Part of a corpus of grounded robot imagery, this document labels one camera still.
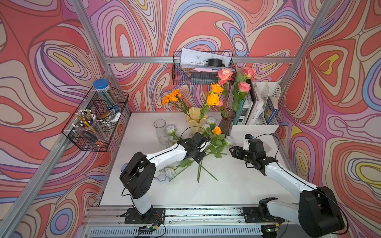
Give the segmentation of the orange rose flower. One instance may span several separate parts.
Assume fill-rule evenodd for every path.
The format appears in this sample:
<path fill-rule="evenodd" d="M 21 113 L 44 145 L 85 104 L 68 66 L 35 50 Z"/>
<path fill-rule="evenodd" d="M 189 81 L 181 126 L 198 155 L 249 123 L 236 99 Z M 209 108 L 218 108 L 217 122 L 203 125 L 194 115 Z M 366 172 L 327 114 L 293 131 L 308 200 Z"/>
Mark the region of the orange rose flower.
<path fill-rule="evenodd" d="M 215 127 L 211 132 L 212 139 L 210 145 L 206 149 L 206 155 L 213 155 L 215 158 L 222 158 L 224 155 L 223 149 L 226 146 L 225 142 L 225 134 L 222 133 L 220 127 Z M 197 172 L 197 183 L 200 182 L 201 172 L 204 170 L 202 166 L 202 161 L 199 163 L 198 172 Z M 215 180 L 218 180 L 215 176 L 213 176 L 210 172 L 205 170 L 209 175 L 211 175 Z"/>
<path fill-rule="evenodd" d="M 211 83 L 211 92 L 220 96 L 224 89 L 218 83 Z"/>

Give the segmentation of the large white rose flower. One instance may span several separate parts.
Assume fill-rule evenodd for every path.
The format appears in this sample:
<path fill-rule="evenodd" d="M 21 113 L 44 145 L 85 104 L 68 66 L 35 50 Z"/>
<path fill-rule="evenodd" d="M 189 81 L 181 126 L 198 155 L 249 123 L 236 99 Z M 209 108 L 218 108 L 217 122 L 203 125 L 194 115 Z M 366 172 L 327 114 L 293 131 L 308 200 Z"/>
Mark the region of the large white rose flower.
<path fill-rule="evenodd" d="M 228 146 L 228 147 L 235 146 L 235 141 L 234 141 L 234 139 L 231 136 L 226 136 L 224 138 L 224 141 L 226 143 L 226 146 Z"/>

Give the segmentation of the orange marigold flower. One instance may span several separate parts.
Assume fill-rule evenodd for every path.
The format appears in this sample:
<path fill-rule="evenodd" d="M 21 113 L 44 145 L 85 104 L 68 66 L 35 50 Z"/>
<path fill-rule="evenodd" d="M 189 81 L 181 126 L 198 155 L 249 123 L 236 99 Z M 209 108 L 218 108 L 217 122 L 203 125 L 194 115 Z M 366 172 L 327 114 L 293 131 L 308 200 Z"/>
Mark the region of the orange marigold flower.
<path fill-rule="evenodd" d="M 177 108 L 180 112 L 190 117 L 190 109 L 186 105 L 185 101 L 181 98 L 179 89 L 175 89 L 169 94 L 169 103 Z"/>
<path fill-rule="evenodd" d="M 162 100 L 162 105 L 163 106 L 167 105 L 169 103 L 169 101 L 170 101 L 170 95 L 167 94 L 167 95 L 164 96 L 164 98 Z"/>

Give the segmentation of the large pink rose flower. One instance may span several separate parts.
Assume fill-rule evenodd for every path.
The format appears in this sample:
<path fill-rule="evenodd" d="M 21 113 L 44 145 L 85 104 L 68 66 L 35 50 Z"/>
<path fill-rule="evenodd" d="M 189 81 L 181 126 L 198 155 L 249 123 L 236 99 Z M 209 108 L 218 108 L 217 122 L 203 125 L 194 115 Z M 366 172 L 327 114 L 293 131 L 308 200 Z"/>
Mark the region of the large pink rose flower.
<path fill-rule="evenodd" d="M 229 68 L 223 68 L 218 72 L 218 84 L 224 89 L 223 93 L 220 95 L 222 97 L 221 103 L 220 103 L 220 111 L 223 110 L 223 105 L 224 105 L 224 100 L 227 99 L 228 93 L 229 93 L 229 86 L 230 86 L 230 81 L 233 75 L 233 71 Z"/>

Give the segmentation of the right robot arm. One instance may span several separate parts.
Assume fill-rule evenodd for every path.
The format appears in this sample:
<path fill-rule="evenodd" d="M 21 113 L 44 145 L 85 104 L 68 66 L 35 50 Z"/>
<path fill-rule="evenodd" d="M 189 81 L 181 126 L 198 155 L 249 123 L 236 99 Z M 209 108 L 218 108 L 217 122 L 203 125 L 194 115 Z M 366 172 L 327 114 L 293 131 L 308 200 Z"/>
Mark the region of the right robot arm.
<path fill-rule="evenodd" d="M 233 146 L 229 151 L 233 158 L 245 161 L 247 168 L 271 178 L 298 201 L 284 203 L 276 197 L 262 199 L 256 207 L 256 216 L 261 221 L 291 221 L 311 238 L 328 234 L 344 235 L 348 232 L 349 229 L 345 226 L 347 217 L 337 204 L 333 191 L 300 178 L 283 167 L 275 157 L 267 156 L 264 143 L 258 136 L 246 134 L 244 146 Z"/>

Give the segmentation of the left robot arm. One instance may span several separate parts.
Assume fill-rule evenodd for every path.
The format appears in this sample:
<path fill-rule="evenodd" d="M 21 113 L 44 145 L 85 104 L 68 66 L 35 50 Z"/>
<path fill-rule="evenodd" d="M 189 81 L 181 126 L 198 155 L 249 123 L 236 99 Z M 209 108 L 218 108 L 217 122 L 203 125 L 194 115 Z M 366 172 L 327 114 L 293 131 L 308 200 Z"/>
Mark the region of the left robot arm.
<path fill-rule="evenodd" d="M 153 208 L 146 195 L 156 171 L 187 158 L 201 162 L 210 143 L 210 137 L 197 132 L 193 137 L 181 139 L 162 151 L 146 155 L 142 152 L 134 154 L 120 174 L 120 181 L 124 187 L 122 196 L 126 196 L 125 190 L 128 190 L 128 196 L 133 202 L 133 208 L 122 214 L 125 224 L 153 223 L 155 219 L 163 222 L 166 209 Z"/>

